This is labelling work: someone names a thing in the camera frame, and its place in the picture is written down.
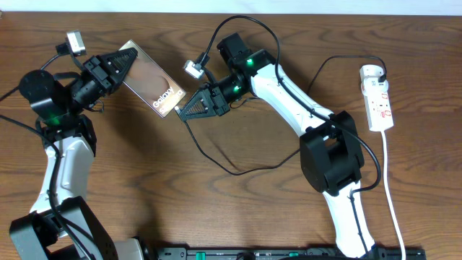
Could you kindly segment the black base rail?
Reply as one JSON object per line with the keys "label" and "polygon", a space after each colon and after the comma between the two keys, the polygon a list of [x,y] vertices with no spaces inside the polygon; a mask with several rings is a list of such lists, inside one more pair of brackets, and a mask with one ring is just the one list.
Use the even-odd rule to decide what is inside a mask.
{"label": "black base rail", "polygon": [[[159,248],[156,253],[161,260],[277,260],[277,259],[374,259],[399,260],[401,251],[389,248],[373,248],[364,256],[348,257],[335,248],[302,248],[302,249],[206,249],[206,248]],[[426,260],[422,249],[406,249],[407,260]]]}

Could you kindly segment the white power strip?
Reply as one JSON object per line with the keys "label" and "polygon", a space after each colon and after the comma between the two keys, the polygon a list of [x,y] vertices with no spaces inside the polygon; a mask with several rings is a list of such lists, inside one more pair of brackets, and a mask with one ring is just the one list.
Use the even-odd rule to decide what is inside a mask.
{"label": "white power strip", "polygon": [[388,87],[387,80],[379,82],[377,77],[367,77],[362,80],[361,90],[371,131],[385,131],[394,125]]}

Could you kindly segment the white charger adapter plug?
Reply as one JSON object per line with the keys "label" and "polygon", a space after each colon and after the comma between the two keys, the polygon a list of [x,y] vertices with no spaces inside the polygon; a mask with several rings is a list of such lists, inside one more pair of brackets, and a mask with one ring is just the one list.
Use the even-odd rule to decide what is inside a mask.
{"label": "white charger adapter plug", "polygon": [[366,78],[376,77],[379,82],[384,82],[386,80],[386,74],[384,69],[381,66],[366,64],[361,67],[359,70],[360,79],[364,81]]}

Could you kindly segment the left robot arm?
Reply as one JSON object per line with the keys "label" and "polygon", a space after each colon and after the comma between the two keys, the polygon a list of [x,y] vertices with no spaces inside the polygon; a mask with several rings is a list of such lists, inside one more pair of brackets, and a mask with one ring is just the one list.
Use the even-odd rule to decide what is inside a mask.
{"label": "left robot arm", "polygon": [[135,236],[115,242],[85,201],[96,155],[91,120],[103,97],[123,83],[135,48],[92,56],[78,72],[51,74],[44,67],[21,78],[17,91],[38,115],[26,129],[38,135],[48,157],[43,185],[30,213],[13,220],[9,236],[21,259],[150,259]]}

